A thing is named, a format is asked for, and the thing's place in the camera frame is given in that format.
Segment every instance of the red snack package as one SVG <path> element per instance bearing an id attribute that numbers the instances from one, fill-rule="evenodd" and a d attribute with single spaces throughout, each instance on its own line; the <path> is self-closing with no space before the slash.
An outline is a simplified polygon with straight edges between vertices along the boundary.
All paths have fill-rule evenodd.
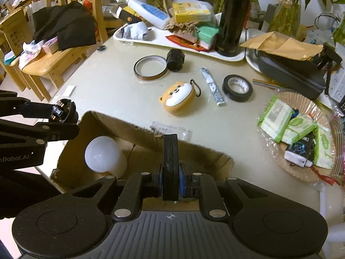
<path id="1" fill-rule="evenodd" d="M 180 46 L 183 46 L 183 47 L 188 47 L 188 48 L 196 50 L 196 51 L 208 51 L 204 47 L 195 45 L 192 42 L 187 41 L 185 39 L 182 39 L 182 38 L 180 38 L 179 36 L 176 36 L 176 35 L 165 36 L 165 38 L 167 38 L 169 41 L 171 41 L 171 42 L 173 42 L 173 43 L 175 43 L 177 45 L 180 45 Z"/>

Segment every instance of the green and white packet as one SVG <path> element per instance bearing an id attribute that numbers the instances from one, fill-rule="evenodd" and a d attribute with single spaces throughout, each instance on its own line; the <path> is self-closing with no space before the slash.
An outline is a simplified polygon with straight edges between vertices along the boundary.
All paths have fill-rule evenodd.
<path id="1" fill-rule="evenodd" d="M 260 116 L 258 126 L 276 142 L 280 142 L 292 113 L 292 108 L 274 95 Z"/>
<path id="2" fill-rule="evenodd" d="M 306 114 L 299 114 L 289 121 L 286 130 L 282 136 L 282 141 L 292 145 L 301 140 L 308 133 L 311 133 L 316 127 L 313 119 Z"/>
<path id="3" fill-rule="evenodd" d="M 332 169 L 331 130 L 318 123 L 314 134 L 316 140 L 314 164 L 324 169 Z"/>

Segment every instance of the floor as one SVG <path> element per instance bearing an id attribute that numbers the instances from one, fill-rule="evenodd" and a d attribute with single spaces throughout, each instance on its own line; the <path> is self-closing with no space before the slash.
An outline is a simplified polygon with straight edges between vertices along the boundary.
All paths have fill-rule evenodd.
<path id="1" fill-rule="evenodd" d="M 90 56 L 96 50 L 97 46 L 99 46 L 99 44 L 91 46 L 87 50 L 86 55 Z M 63 79 L 66 81 L 82 63 L 83 63 L 83 60 L 79 60 L 77 63 L 69 67 L 66 70 L 66 72 L 63 74 Z M 57 89 L 53 86 L 50 80 L 42 78 L 42 82 L 45 88 L 47 89 L 47 91 L 49 91 L 51 96 L 53 96 L 57 92 Z M 1 83 L 0 89 L 17 92 L 18 97 L 24 97 L 24 98 L 30 99 L 33 102 L 40 102 L 32 90 L 25 89 L 22 92 L 19 91 L 15 83 L 12 81 L 12 79 L 8 75 L 5 77 L 4 81 Z M 25 123 L 28 125 L 33 125 L 36 121 L 36 119 L 32 119 L 32 118 L 23 118 L 21 115 L 2 117 L 2 119 L 6 119 L 13 122 L 18 122 L 18 123 Z M 28 168 L 28 169 L 21 169 L 21 170 L 39 174 L 38 171 L 34 167 Z M 13 220 L 14 218 L 0 220 L 0 240 L 6 246 L 6 248 L 11 253 L 13 258 L 16 259 L 16 258 L 19 258 L 21 254 L 12 237 L 11 227 L 12 227 Z"/>

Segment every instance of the white ball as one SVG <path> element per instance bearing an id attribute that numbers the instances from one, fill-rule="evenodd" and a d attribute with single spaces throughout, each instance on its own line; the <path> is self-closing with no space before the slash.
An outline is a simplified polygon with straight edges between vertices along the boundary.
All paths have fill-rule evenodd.
<path id="1" fill-rule="evenodd" d="M 85 162 L 91 170 L 109 171 L 118 179 L 127 169 L 125 155 L 109 136 L 99 136 L 89 143 L 85 150 Z"/>

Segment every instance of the black case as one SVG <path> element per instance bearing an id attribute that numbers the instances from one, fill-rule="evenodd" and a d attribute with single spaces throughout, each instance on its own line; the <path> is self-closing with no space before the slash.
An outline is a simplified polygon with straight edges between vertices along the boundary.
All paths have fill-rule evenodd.
<path id="1" fill-rule="evenodd" d="M 260 71 L 283 86 L 315 100 L 326 88 L 324 73 L 311 61 L 298 61 L 260 51 Z"/>

